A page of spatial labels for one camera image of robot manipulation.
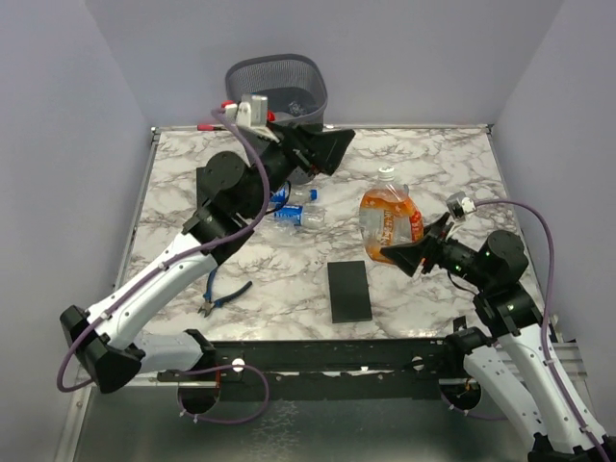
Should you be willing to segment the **Starbucks latte bottle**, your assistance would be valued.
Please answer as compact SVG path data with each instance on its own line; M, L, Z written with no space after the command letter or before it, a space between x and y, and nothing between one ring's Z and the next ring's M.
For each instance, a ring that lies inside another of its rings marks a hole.
M315 109L309 99L296 97L287 104L285 112L293 118L308 116Z

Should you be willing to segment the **crushed orange plastic bottle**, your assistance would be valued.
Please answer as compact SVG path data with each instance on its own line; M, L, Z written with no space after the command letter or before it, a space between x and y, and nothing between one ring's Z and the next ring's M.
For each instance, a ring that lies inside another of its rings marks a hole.
M408 188L391 166L380 167L376 181L359 206L359 227L366 253L375 262L391 264L382 247L411 244L424 236L424 219Z

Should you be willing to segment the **pepsi bottle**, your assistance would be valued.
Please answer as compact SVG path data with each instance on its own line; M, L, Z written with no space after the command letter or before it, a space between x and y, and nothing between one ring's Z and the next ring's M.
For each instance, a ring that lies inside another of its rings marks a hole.
M280 204L285 201L291 204L304 204L314 202L318 199L318 191L316 189L281 189L274 193L269 202L272 204Z
M273 218L292 226L317 229L323 226L325 211L314 205L285 205L273 213Z

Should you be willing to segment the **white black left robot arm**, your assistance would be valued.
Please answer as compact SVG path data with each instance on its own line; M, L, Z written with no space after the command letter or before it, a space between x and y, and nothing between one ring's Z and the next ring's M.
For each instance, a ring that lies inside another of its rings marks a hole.
M214 363L212 344L196 329L150 335L147 323L197 279L216 270L250 239L270 196L294 170L332 175L355 133L269 123L275 138L247 163L221 151L196 172L199 204L167 248L133 279L87 309L70 306L60 322L69 354L104 394L140 373L177 371L198 380Z

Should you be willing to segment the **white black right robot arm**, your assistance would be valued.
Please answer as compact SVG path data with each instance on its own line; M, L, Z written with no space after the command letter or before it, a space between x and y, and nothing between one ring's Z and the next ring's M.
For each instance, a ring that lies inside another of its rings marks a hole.
M523 440L528 460L614 460L614 438L580 398L520 282L528 265L521 239L497 230L473 250L449 236L451 227L443 214L419 241L380 250L407 275L440 267L476 287L473 304L488 330L448 335L444 369L467 373L492 398Z

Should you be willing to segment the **grey mesh waste bin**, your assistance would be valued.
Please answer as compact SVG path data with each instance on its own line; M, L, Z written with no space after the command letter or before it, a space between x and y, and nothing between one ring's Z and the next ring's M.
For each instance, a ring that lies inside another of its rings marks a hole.
M227 70L224 82L229 100L240 101L244 94L266 96L269 111L279 125L323 124L328 102L326 85L318 66L303 55L278 54L241 61ZM315 111L298 118L288 115L287 104L296 97L309 99Z

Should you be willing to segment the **black block near centre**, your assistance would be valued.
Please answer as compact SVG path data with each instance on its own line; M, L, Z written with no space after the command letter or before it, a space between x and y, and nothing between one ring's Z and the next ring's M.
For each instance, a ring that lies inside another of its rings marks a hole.
M327 279L333 323L372 320L372 303L364 261L329 262Z

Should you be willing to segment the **black block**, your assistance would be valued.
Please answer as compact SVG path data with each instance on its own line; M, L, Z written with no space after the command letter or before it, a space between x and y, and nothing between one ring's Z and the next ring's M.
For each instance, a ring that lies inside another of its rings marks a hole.
M333 323L372 320L372 303L364 261L329 262L327 279Z
M195 170L195 190L196 190L196 207L199 208L206 201L207 196L204 190L206 180L205 167L198 167Z

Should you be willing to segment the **black block far left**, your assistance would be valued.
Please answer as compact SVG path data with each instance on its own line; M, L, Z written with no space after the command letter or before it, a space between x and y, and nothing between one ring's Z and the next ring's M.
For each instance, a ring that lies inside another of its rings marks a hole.
M204 190L206 180L205 167L198 167L195 170L195 190L196 190L196 207L199 208L206 201L207 196Z

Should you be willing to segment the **red handled screwdriver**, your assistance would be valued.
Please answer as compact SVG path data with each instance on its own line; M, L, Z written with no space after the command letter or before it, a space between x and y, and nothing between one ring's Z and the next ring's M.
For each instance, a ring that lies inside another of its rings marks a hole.
M224 126L213 125L213 124L197 124L196 130L199 132L220 132L220 131L228 131L228 129Z

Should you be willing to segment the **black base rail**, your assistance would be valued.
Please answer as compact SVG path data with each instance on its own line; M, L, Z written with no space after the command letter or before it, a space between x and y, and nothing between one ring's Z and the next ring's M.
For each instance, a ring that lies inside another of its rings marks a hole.
M226 400L437 399L468 375L443 338L215 342L205 368L220 374L160 372L163 383L214 388Z

